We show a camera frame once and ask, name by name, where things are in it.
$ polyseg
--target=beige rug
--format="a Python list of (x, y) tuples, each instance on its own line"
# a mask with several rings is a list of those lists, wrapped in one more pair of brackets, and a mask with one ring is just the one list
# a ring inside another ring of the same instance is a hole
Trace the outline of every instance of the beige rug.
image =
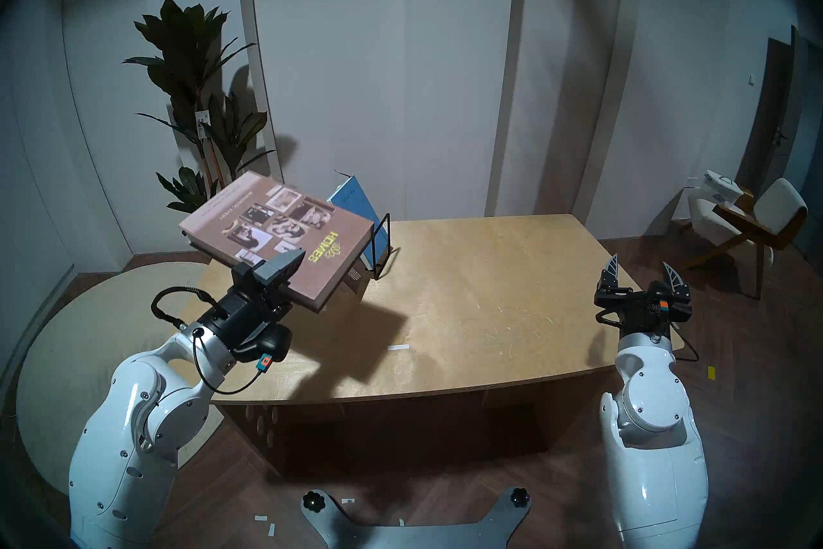
[[(153, 350), (174, 328), (151, 314), (155, 295), (169, 286), (195, 286), (206, 266), (159, 263), (105, 280), (49, 321), (26, 355), (17, 386), (17, 427), (40, 475), (68, 493), (68, 467), (83, 426), (105, 400), (114, 369), (138, 352)], [(184, 293), (160, 306), (179, 315)], [(200, 433), (179, 451), (185, 464), (223, 416), (214, 406)]]

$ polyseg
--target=potted plant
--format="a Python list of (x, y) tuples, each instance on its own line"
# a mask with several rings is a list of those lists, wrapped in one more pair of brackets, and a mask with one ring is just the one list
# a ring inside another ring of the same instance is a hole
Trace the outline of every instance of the potted plant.
[(125, 64), (146, 67), (151, 82), (169, 95), (171, 101), (171, 122), (146, 113), (137, 114), (172, 128), (197, 147), (205, 177), (189, 168), (181, 168), (179, 180), (173, 178), (171, 182), (157, 174), (163, 188), (178, 198), (177, 202), (168, 205), (174, 210), (192, 212), (214, 196), (218, 183), (225, 187), (216, 155), (215, 178), (212, 178), (209, 168), (207, 152), (215, 153), (212, 140), (222, 154), (232, 179), (251, 161), (272, 152), (259, 153), (250, 161), (240, 164), (248, 144), (265, 127), (267, 117), (265, 113), (252, 112), (241, 120), (238, 100), (233, 94), (225, 100), (225, 112), (221, 108), (222, 95), (220, 98), (216, 95), (210, 97), (208, 112), (211, 121), (203, 125), (205, 135), (198, 131), (196, 113), (205, 109), (203, 91), (207, 82), (238, 52), (256, 45), (248, 43), (223, 57), (237, 37), (217, 51), (214, 44), (220, 38), (228, 17), (228, 13), (217, 11), (218, 7), (215, 7), (206, 13), (199, 4), (180, 9), (172, 0), (166, 0), (160, 8), (159, 17), (143, 15), (143, 22), (134, 22), (147, 42), (160, 50), (161, 57), (123, 60)]

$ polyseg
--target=desk top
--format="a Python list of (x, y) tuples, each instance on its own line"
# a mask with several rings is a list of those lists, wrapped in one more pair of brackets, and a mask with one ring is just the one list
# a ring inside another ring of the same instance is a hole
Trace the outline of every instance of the desk top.
[[(362, 300), (340, 286), (320, 314), (295, 306), (282, 363), (216, 403), (310, 403), (481, 389), (614, 364), (618, 332), (592, 302), (609, 254), (571, 215), (395, 221), (396, 252)], [(621, 286), (637, 284), (620, 269)], [(231, 285), (217, 262), (199, 286)], [(207, 305), (194, 297), (183, 320)], [(673, 334), (673, 346), (683, 343)], [(174, 367), (196, 383), (193, 365)], [(247, 383), (238, 364), (221, 390)]]

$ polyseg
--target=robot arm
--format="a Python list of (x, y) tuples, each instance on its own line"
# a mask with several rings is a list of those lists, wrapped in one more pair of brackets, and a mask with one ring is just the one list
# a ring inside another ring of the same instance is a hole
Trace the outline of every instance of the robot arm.
[[(225, 375), (237, 361), (261, 359), (264, 370), (285, 358), (291, 333), (279, 321), (291, 304), (278, 288), (303, 256), (293, 250), (254, 268), (235, 266), (235, 284), (188, 326), (153, 304), (179, 332), (118, 365), (106, 400), (83, 429), (69, 468), (71, 538), (78, 546), (148, 543), (175, 478), (177, 451), (200, 431)], [(194, 363), (200, 383), (189, 387), (169, 367), (173, 359)]]
[[(612, 514), (625, 547), (695, 546), (709, 494), (703, 445), (691, 404), (672, 372), (670, 325), (691, 317), (689, 286), (667, 264), (646, 292), (617, 287), (617, 256), (594, 302), (600, 323), (620, 328), (615, 366), (623, 389), (604, 393), (600, 425)], [(620, 322), (605, 319), (616, 313)]]

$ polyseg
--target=chair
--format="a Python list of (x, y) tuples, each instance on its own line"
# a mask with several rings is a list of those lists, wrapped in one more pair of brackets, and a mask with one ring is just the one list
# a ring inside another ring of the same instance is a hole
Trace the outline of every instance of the chair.
[(683, 268), (696, 267), (725, 252), (730, 252), (738, 262), (751, 263), (752, 258), (756, 258), (755, 297), (760, 300), (764, 268), (771, 267), (774, 250), (782, 250), (792, 242), (806, 220), (808, 209), (798, 191), (784, 178), (772, 183), (757, 203), (746, 190), (737, 203), (739, 207), (715, 204), (700, 192), (689, 196), (692, 227), (715, 247)]

